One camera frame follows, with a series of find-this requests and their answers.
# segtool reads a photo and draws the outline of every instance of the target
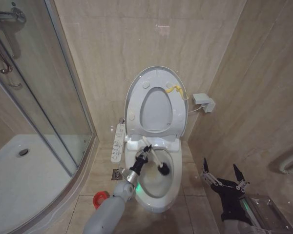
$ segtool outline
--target bidet control panel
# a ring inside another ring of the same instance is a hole
[[[119,163],[122,159],[123,153],[123,145],[125,139],[125,124],[119,123],[117,124],[113,150],[111,155],[111,162],[112,163]]]

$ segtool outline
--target black toilet brush head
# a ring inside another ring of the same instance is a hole
[[[169,167],[164,162],[163,162],[163,166],[162,167],[158,166],[157,169],[163,176],[167,176],[170,172]]]

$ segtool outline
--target toilet brush handle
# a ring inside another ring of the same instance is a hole
[[[148,147],[150,147],[150,142],[147,140],[147,138],[145,137],[145,136],[142,136],[142,140],[144,141],[144,143],[148,146]],[[156,155],[156,153],[155,153],[155,151],[151,148],[151,152],[152,152],[152,154],[153,154],[153,156],[154,156],[154,158],[155,158],[155,163],[159,166],[159,167],[163,167],[163,164],[160,162],[160,160],[158,159],[158,157],[157,157],[157,155]]]

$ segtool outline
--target red object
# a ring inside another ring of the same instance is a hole
[[[106,191],[97,192],[92,199],[94,207],[97,209],[107,198],[109,198],[109,194]]]

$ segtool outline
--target toilet brush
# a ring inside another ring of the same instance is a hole
[[[144,143],[150,147],[151,152],[155,158],[155,163],[157,164],[157,169],[158,171],[163,175],[163,176],[167,176],[170,172],[169,167],[167,166],[167,164],[165,162],[160,162],[160,160],[158,159],[155,151],[152,148],[152,145],[148,142],[147,138],[145,136],[142,136],[142,140],[144,141]]]

